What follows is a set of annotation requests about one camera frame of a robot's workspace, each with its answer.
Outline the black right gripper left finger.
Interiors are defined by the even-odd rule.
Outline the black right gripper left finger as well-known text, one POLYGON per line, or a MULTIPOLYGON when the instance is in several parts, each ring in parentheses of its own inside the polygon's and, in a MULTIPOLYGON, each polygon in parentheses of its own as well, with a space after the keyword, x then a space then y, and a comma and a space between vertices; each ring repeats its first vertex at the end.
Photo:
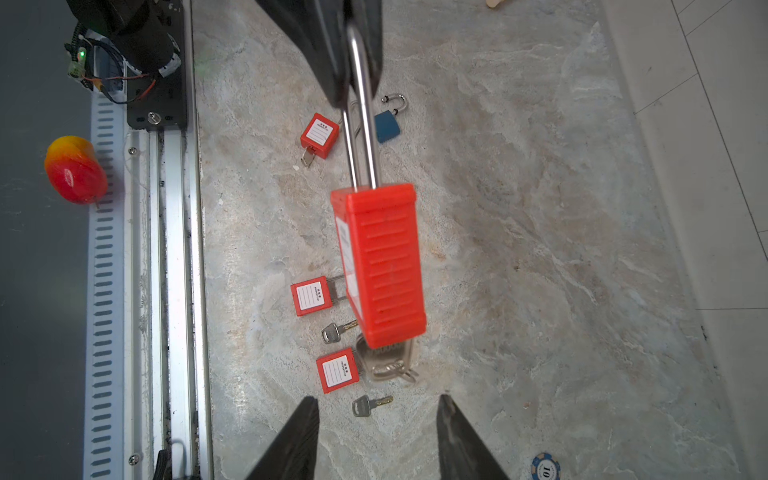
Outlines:
POLYGON ((317 461, 319 426, 318 400, 306 396, 247 479, 312 480, 317 461))

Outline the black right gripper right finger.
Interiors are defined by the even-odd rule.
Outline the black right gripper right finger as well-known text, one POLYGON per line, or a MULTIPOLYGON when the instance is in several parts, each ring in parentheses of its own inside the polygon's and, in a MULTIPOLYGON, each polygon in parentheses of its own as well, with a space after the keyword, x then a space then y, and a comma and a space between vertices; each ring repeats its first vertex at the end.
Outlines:
POLYGON ((439 398, 436 428, 442 480, 509 479, 448 394, 442 394, 439 398))

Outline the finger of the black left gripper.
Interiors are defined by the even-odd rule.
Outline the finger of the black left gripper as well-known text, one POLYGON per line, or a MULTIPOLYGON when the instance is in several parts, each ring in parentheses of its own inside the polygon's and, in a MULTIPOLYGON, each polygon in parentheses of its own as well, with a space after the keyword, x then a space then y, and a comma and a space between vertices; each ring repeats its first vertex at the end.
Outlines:
POLYGON ((381 0, 351 0, 352 20, 362 35, 371 92, 377 93, 383 69, 383 7, 381 0))
POLYGON ((258 0, 257 4, 304 55, 331 107, 342 109, 350 84, 345 2, 258 0))

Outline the red padlock with label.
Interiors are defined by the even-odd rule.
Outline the red padlock with label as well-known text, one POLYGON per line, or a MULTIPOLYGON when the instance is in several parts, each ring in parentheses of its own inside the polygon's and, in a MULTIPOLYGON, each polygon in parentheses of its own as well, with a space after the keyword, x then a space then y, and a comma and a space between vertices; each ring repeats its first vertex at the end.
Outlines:
POLYGON ((290 290, 296 315, 302 317, 326 310, 345 300, 346 294, 336 286, 342 279, 342 275, 320 276, 292 284, 290 290))

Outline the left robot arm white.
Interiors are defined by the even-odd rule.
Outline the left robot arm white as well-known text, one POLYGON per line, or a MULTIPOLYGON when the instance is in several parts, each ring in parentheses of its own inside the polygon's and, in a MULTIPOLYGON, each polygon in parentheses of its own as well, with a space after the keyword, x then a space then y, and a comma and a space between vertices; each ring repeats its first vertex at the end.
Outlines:
MULTIPOLYGON (((360 34, 373 90, 383 67, 380 1, 260 1, 258 5, 304 55, 329 104, 341 108, 352 84, 348 28, 360 34)), ((153 1, 70 1, 86 28, 107 37, 129 64, 158 73, 172 59, 173 44, 153 1)))

